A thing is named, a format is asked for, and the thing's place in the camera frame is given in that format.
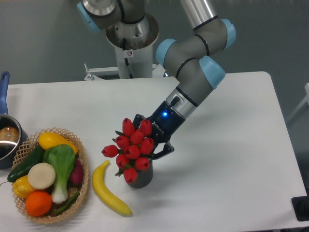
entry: yellow squash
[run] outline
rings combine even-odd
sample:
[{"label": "yellow squash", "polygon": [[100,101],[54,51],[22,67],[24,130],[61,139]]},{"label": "yellow squash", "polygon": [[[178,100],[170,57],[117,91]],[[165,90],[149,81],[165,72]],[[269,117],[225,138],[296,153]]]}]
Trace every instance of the yellow squash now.
[{"label": "yellow squash", "polygon": [[104,161],[98,166],[92,176],[92,185],[98,197],[112,210],[123,215],[130,216],[132,214],[129,206],[112,194],[104,184],[104,173],[106,167],[110,164],[109,160]]},{"label": "yellow squash", "polygon": [[18,178],[13,184],[14,194],[20,198],[27,198],[36,189],[33,188],[29,181],[28,175]]},{"label": "yellow squash", "polygon": [[77,146],[67,140],[65,137],[61,136],[60,134],[53,133],[53,132],[44,132],[39,136],[39,144],[40,146],[47,150],[53,146],[57,146],[59,144],[67,144],[73,148],[74,154],[76,155],[78,152]]}]

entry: toy fruit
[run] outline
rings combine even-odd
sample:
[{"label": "toy fruit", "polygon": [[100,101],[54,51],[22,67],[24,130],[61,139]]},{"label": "toy fruit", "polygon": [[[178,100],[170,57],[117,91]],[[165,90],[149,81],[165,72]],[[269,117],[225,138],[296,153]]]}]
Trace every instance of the toy fruit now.
[{"label": "toy fruit", "polygon": [[98,166],[92,176],[92,185],[95,193],[99,198],[112,210],[123,215],[130,216],[132,214],[129,206],[112,194],[109,189],[104,184],[104,173],[106,167],[110,164],[109,160],[104,161],[100,166]]},{"label": "toy fruit", "polygon": [[45,191],[34,191],[26,199],[26,211],[30,216],[39,217],[52,207],[52,196]]}]

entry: orange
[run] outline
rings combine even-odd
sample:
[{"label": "orange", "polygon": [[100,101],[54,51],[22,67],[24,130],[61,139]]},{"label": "orange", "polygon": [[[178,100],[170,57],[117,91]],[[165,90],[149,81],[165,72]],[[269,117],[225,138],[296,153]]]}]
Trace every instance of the orange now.
[{"label": "orange", "polygon": [[45,191],[34,191],[26,199],[26,210],[30,216],[39,217],[52,207],[52,196]]}]

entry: banana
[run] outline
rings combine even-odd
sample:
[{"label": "banana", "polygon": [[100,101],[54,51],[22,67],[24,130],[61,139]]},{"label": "banana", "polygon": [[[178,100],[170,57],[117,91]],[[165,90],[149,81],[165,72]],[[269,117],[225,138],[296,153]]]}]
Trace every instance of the banana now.
[{"label": "banana", "polygon": [[129,206],[116,197],[112,192],[105,186],[104,173],[107,166],[110,164],[109,160],[104,161],[98,166],[92,175],[92,185],[95,193],[98,197],[113,211],[121,214],[122,216],[130,216],[132,214]]}]

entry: red tulip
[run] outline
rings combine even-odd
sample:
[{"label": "red tulip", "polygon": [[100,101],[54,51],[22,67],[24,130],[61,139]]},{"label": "red tulip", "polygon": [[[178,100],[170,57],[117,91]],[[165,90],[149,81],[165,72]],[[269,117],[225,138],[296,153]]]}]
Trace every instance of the red tulip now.
[{"label": "red tulip", "polygon": [[148,155],[150,152],[152,152],[153,148],[154,140],[152,138],[145,138],[140,144],[140,152],[144,155]]},{"label": "red tulip", "polygon": [[147,170],[149,168],[149,160],[145,157],[139,157],[135,161],[135,168],[138,170]]},{"label": "red tulip", "polygon": [[118,148],[115,145],[104,147],[102,154],[106,157],[113,158],[118,154]]},{"label": "red tulip", "polygon": [[128,157],[124,154],[119,154],[116,158],[116,163],[119,168],[124,168],[127,163],[129,163]]},{"label": "red tulip", "polygon": [[116,143],[121,150],[125,150],[128,146],[130,146],[130,139],[126,136],[119,135],[116,138]]},{"label": "red tulip", "polygon": [[130,142],[137,145],[140,144],[145,138],[145,134],[140,131],[140,129],[137,129],[131,136],[130,136]]},{"label": "red tulip", "polygon": [[130,136],[134,133],[135,127],[132,123],[132,121],[128,118],[125,118],[124,121],[122,122],[122,132],[126,136]]},{"label": "red tulip", "polygon": [[143,119],[140,124],[140,130],[144,132],[145,136],[148,136],[151,134],[153,130],[153,126],[151,125],[151,121],[147,119]]},{"label": "red tulip", "polygon": [[129,159],[136,160],[140,156],[140,149],[136,145],[130,145],[125,150],[125,155]]},{"label": "red tulip", "polygon": [[125,169],[124,177],[127,183],[132,183],[137,178],[137,171],[134,168]]}]

